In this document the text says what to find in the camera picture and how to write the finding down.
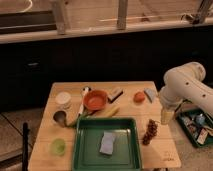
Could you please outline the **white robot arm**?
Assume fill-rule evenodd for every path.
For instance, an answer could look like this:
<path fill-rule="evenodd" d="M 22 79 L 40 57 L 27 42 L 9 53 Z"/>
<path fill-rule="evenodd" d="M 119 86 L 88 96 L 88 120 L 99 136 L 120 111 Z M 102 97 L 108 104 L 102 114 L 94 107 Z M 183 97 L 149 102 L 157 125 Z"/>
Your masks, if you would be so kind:
<path fill-rule="evenodd" d="M 206 70 L 198 62 L 174 67 L 164 74 L 165 85 L 159 91 L 162 125 L 170 122 L 184 100 L 191 101 L 213 117 L 213 88 L 203 83 L 205 76 Z"/>

